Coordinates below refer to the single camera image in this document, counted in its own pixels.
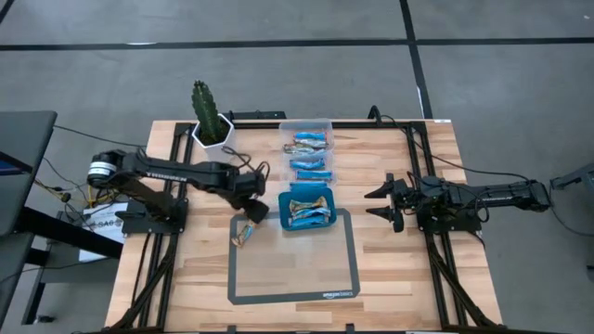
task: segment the clear plastic bin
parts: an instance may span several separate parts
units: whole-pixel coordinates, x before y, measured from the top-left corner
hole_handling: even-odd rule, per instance
[[[336,184],[336,173],[334,171],[334,156],[332,150],[334,149],[334,134],[332,133],[332,122],[328,119],[315,119],[315,120],[299,120],[299,121],[288,121],[282,122],[278,127],[280,131],[280,138],[282,144],[293,143],[293,138],[296,133],[299,132],[323,132],[328,142],[328,146],[323,151],[309,154],[288,154],[282,152],[282,163],[283,163],[283,180],[287,182],[287,189],[290,188],[291,182],[301,182],[296,179],[295,170],[290,166],[291,161],[317,161],[323,159],[325,163],[324,171],[332,172],[332,180],[326,182],[328,187],[332,187]]]
[[[292,154],[283,154],[283,180],[287,182],[287,187],[290,186],[291,182],[308,182],[307,180],[297,179],[296,171],[291,168],[291,161],[313,162],[318,161],[320,159],[324,160],[324,168],[314,171],[331,171],[332,179],[330,181],[327,181],[326,184],[328,185],[328,187],[334,186],[336,184],[336,173],[334,172],[334,155],[332,154],[332,152],[327,151],[324,154],[316,154],[309,156],[295,156]]]
[[[324,132],[328,147],[326,151],[334,148],[334,134],[332,133],[332,122],[328,119],[299,120],[282,122],[278,127],[282,144],[293,142],[293,137],[298,132]]]

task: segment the cactus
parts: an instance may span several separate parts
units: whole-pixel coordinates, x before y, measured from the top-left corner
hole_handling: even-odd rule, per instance
[[[221,123],[213,94],[202,81],[194,82],[192,107],[200,122],[199,138],[204,145],[214,145],[225,140],[228,127]]]

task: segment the potted cactus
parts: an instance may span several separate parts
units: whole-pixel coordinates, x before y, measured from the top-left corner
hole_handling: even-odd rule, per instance
[[[228,162],[232,156],[223,152],[223,146],[235,148],[233,123],[216,109],[213,94],[202,81],[194,83],[192,107],[198,117],[192,136],[204,148],[210,161]]]

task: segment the black cable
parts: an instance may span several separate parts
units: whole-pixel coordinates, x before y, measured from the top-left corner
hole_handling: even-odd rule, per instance
[[[93,229],[93,227],[91,227],[91,225],[89,223],[86,222],[86,219],[84,218],[84,216],[78,212],[76,209],[74,209],[74,207],[72,207],[69,203],[64,203],[64,214],[66,214],[66,217],[68,218],[69,222],[71,224],[73,224],[74,222],[76,222],[78,219],[77,218],[72,218],[69,214],[68,214],[68,209],[72,210],[72,212],[76,213],[79,218],[81,220],[81,224],[88,227],[89,231],[95,233],[95,230]]]
[[[256,172],[261,173],[264,170],[264,168],[266,168],[266,173],[265,173],[265,176],[264,176],[264,180],[265,181],[268,180],[268,175],[270,175],[270,163],[268,163],[268,161],[262,161],[262,162],[260,162],[260,164],[258,165],[258,167],[253,168],[252,165],[250,164],[250,162],[252,161],[252,156],[251,155],[249,155],[247,153],[238,153],[235,149],[230,148],[228,146],[223,146],[223,148],[221,148],[221,150],[223,152],[225,152],[226,154],[229,154],[229,155],[233,155],[233,156],[238,157],[243,162],[243,164],[241,164],[240,166],[238,166],[238,168],[242,168],[244,166],[248,166],[252,170],[252,172],[254,172],[254,173],[256,173]]]
[[[114,201],[118,197],[117,192],[113,189],[107,189],[106,192],[107,192],[107,195],[102,196],[104,199],[101,199],[101,197],[97,196],[97,198],[99,199],[97,201],[97,205],[105,204],[110,200]]]
[[[421,183],[423,183],[425,186],[432,186],[432,187],[439,187],[439,186],[441,186],[441,185],[432,185],[432,184],[428,184],[427,182],[425,182],[425,180],[423,180],[422,178],[420,178],[420,177],[416,176],[415,174],[413,174],[413,173],[411,173],[411,172],[407,172],[407,175],[408,175],[408,178],[414,177],[416,180],[420,181],[420,182],[421,182]],[[483,198],[482,198],[482,196],[483,196],[483,195],[486,195],[486,194],[488,194],[488,193],[489,193],[489,191],[488,191],[488,190],[487,190],[487,191],[484,191],[484,192],[482,192],[482,193],[480,193],[480,194],[478,194],[478,195],[476,195],[476,194],[474,194],[472,191],[470,191],[469,189],[467,189],[467,188],[466,188],[464,185],[455,184],[455,183],[453,183],[453,182],[449,182],[449,181],[445,181],[445,180],[440,180],[440,184],[446,184],[446,185],[448,185],[448,186],[453,186],[453,187],[456,187],[456,188],[458,188],[458,189],[462,189],[462,190],[464,190],[464,191],[466,191],[466,192],[468,192],[469,194],[471,194],[471,195],[473,195],[473,196],[474,196],[474,200],[470,200],[470,201],[468,201],[468,202],[467,202],[466,204],[464,204],[464,205],[463,205],[463,206],[462,206],[460,209],[458,209],[458,210],[456,211],[456,213],[458,213],[458,212],[460,212],[460,211],[462,211],[462,210],[464,210],[464,209],[468,208],[468,207],[471,205],[471,203],[474,203],[474,215],[475,215],[475,216],[476,216],[476,217],[479,219],[479,221],[480,221],[481,223],[486,223],[486,222],[488,222],[488,221],[489,221],[489,218],[491,217],[491,214],[489,213],[489,208],[486,206],[486,203],[484,202],[484,200],[483,200]],[[478,214],[478,213],[479,213],[479,209],[478,209],[478,204],[479,204],[479,202],[483,203],[483,208],[484,208],[484,211],[485,211],[485,214],[486,214],[486,217],[485,217],[485,218],[481,218],[481,217],[479,216],[479,214]]]
[[[77,183],[75,183],[74,181],[67,179],[66,177],[64,177],[61,173],[58,172],[58,170],[56,169],[56,167],[54,167],[54,165],[51,163],[51,161],[44,157],[44,161],[47,162],[47,165],[49,166],[49,168],[51,168],[52,171],[54,171],[54,173],[61,178],[62,180],[64,180],[65,182],[68,182],[72,185],[74,185],[74,188],[78,189],[78,191],[83,194],[83,198],[85,202],[89,202],[88,198],[86,197],[86,195],[84,194],[84,191],[81,189],[81,186],[83,186],[84,184],[78,185]]]
[[[484,244],[483,238],[481,238],[481,236],[479,236],[477,232],[468,231],[468,233],[470,233],[471,236],[473,236],[473,237],[477,238],[479,241],[481,241],[481,243],[483,244],[483,248],[486,249],[486,245]]]
[[[136,282],[134,283],[134,290],[132,291],[132,304],[134,304],[134,301],[136,300],[136,292],[138,290],[138,283],[140,281],[140,273],[142,272],[142,265],[145,262],[145,254],[147,252],[147,245],[149,244],[149,239],[150,233],[147,234],[147,237],[145,238],[145,243],[142,246],[142,255],[140,255],[140,263],[138,264],[138,272],[136,273]]]
[[[67,193],[69,191],[73,191],[75,189],[75,187],[70,187],[70,188],[63,188],[61,186],[47,186],[46,184],[44,184],[40,179],[35,179],[35,184],[46,189],[46,190],[53,190],[55,192],[58,193]]]
[[[412,141],[413,141],[413,143],[415,143],[415,145],[416,145],[418,148],[420,148],[420,149],[423,149],[423,146],[422,146],[421,144],[417,143],[417,141],[415,141],[415,138],[414,138],[414,137],[412,137],[411,135],[407,134],[407,131],[406,131],[405,129],[403,129],[402,127],[400,127],[400,125],[398,125],[398,123],[396,122],[396,120],[395,120],[394,118],[392,118],[391,116],[388,116],[388,115],[381,115],[381,117],[385,117],[385,118],[388,118],[388,119],[392,120],[392,122],[394,123],[394,125],[395,125],[395,126],[398,128],[398,129],[400,129],[400,131],[402,131],[402,132],[403,132],[403,133],[404,133],[404,134],[405,134],[405,135],[406,135],[406,136],[407,136],[407,137],[408,137],[410,140],[412,140]],[[464,171],[473,172],[473,173],[492,174],[492,175],[513,176],[513,177],[519,177],[519,178],[522,178],[522,179],[524,179],[525,181],[528,181],[528,182],[530,181],[530,179],[529,179],[529,178],[527,178],[527,177],[525,177],[525,176],[523,176],[523,175],[517,174],[517,173],[502,173],[502,172],[488,172],[488,171],[479,171],[479,170],[475,170],[475,169],[473,169],[473,168],[468,168],[468,167],[460,166],[460,165],[458,165],[458,164],[456,164],[456,163],[454,163],[454,162],[450,162],[450,161],[447,161],[447,160],[445,160],[445,159],[442,159],[442,158],[436,157],[436,156],[434,156],[433,154],[432,154],[431,156],[432,156],[432,158],[434,158],[434,159],[438,159],[438,160],[439,160],[439,161],[441,161],[441,162],[445,162],[445,163],[447,163],[447,164],[449,164],[449,165],[451,165],[451,166],[454,166],[454,167],[460,168],[460,169],[462,169],[462,170],[464,170]]]
[[[22,273],[30,272],[30,271],[33,271],[33,270],[39,270],[39,269],[64,269],[64,268],[70,268],[72,266],[79,265],[79,264],[97,263],[99,261],[105,261],[105,260],[108,260],[108,259],[109,258],[98,259],[98,260],[89,261],[89,262],[85,262],[85,263],[73,263],[73,264],[63,265],[63,266],[60,266],[60,267],[43,267],[43,266],[40,266],[40,267],[37,267],[37,268],[26,269],[26,270],[19,271],[19,272],[15,273],[15,274],[12,274],[12,275],[9,275],[9,276],[6,276],[6,277],[2,278],[2,280],[0,280],[0,285],[2,283],[6,282],[7,280],[9,280],[10,278],[14,277],[14,276],[21,275]]]
[[[555,216],[555,218],[557,218],[557,221],[559,222],[559,224],[561,224],[563,227],[565,227],[565,229],[568,230],[569,232],[576,234],[580,237],[594,238],[594,233],[580,232],[580,231],[574,230],[572,227],[569,227],[563,221],[563,219],[561,219],[561,217],[557,214],[557,212],[555,211],[555,203],[553,202],[552,184],[549,184],[549,199],[550,199],[550,210],[553,211],[553,215]]]
[[[116,140],[110,140],[110,139],[106,139],[106,138],[101,138],[101,137],[96,136],[96,135],[90,135],[90,134],[86,134],[86,133],[83,133],[83,132],[80,132],[80,131],[77,131],[77,130],[72,130],[72,129],[69,129],[67,127],[61,126],[61,125],[54,125],[54,127],[55,128],[58,128],[58,129],[65,130],[65,131],[70,131],[70,132],[75,133],[75,134],[78,134],[78,135],[84,135],[84,136],[87,136],[89,138],[94,138],[96,140],[102,140],[104,142],[108,142],[108,143],[112,143],[112,144],[124,145],[124,146],[128,146],[128,147],[133,147],[133,148],[144,148],[145,147],[145,146],[142,146],[142,145],[129,144],[129,143],[124,143],[124,142],[119,142],[119,141],[116,141]]]
[[[97,210],[97,211],[93,211],[93,212],[91,212],[91,213],[88,213],[88,214],[89,214],[89,215],[92,215],[92,214],[95,214],[95,213],[97,213],[97,212],[104,211],[105,209],[107,209],[107,208],[111,207],[113,204],[116,204],[116,203],[121,203],[121,202],[120,202],[120,201],[118,201],[118,200],[116,200],[116,199],[114,199],[114,200],[113,200],[112,202],[110,202],[110,204],[108,204],[107,206],[105,206],[105,207],[103,207],[103,208],[101,208],[101,209],[99,209],[99,210]]]

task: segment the blue tray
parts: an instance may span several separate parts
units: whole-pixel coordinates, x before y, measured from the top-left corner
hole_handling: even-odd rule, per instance
[[[289,219],[291,218],[291,211],[289,210],[289,203],[292,199],[299,201],[313,202],[323,196],[328,203],[330,209],[330,218],[327,224],[323,225],[310,225],[310,226],[289,226]],[[336,208],[334,207],[334,196],[332,196],[332,190],[330,188],[310,188],[303,189],[299,192],[284,192],[278,195],[278,210],[280,211],[280,225],[284,230],[297,231],[310,228],[321,228],[331,226],[336,222]]]

